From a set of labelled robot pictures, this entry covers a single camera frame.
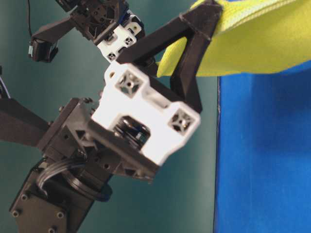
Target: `blue surface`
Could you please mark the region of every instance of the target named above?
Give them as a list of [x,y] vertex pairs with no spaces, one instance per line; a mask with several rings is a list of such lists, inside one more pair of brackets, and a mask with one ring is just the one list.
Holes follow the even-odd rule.
[[311,61],[220,83],[215,232],[311,232]]

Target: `black cable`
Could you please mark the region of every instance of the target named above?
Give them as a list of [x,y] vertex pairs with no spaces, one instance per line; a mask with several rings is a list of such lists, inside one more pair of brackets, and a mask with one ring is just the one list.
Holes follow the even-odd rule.
[[33,36],[33,33],[31,32],[31,25],[30,25],[30,2],[27,0],[27,24],[28,24],[28,32],[30,37]]
[[56,176],[57,174],[59,174],[63,171],[84,167],[85,165],[86,165],[86,161],[83,159],[64,159],[64,160],[61,160],[59,162],[56,162],[56,163],[50,165],[46,169],[44,169],[40,173],[40,175],[38,176],[38,178],[36,180],[36,184],[37,184],[38,188],[42,191],[42,193],[44,193],[46,196],[48,196],[47,191],[43,189],[44,183],[48,179],[52,178],[53,176]]

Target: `teal wall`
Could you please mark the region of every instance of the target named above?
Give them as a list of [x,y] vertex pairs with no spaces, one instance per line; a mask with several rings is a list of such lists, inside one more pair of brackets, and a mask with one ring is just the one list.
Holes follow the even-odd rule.
[[[128,2],[150,33],[187,10],[193,0]],[[33,32],[66,16],[52,0],[31,3]],[[98,99],[108,62],[79,32],[73,30],[61,40],[60,52],[51,64],[28,59],[28,41],[26,1],[1,0],[0,64],[13,98],[47,121],[55,119],[59,106],[71,97]],[[114,177],[111,201],[95,203],[80,232],[212,232],[217,79],[199,78],[199,85],[204,105],[202,125],[190,142],[168,159],[153,184]],[[39,159],[36,149],[0,142],[0,232],[17,232],[8,209]]]

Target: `yellow fabric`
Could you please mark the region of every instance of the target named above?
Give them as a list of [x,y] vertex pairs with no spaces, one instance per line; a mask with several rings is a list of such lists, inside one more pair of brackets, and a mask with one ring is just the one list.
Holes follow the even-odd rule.
[[[218,3],[224,11],[197,76],[275,73],[311,60],[311,0]],[[166,49],[158,77],[172,74],[186,41]]]

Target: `white 3d-printed part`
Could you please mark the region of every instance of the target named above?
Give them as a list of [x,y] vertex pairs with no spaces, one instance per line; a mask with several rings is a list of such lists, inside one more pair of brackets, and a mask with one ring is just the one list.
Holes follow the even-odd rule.
[[122,48],[130,47],[137,42],[136,35],[141,32],[142,28],[137,22],[133,22],[136,15],[131,15],[125,26],[119,25],[113,32],[109,41],[103,40],[98,44],[98,48],[103,56],[112,62],[115,60]]
[[124,116],[145,125],[151,136],[141,153],[159,166],[186,144],[200,124],[196,111],[158,93],[150,87],[149,77],[132,64],[112,62],[104,79],[106,86],[92,119],[111,131]]

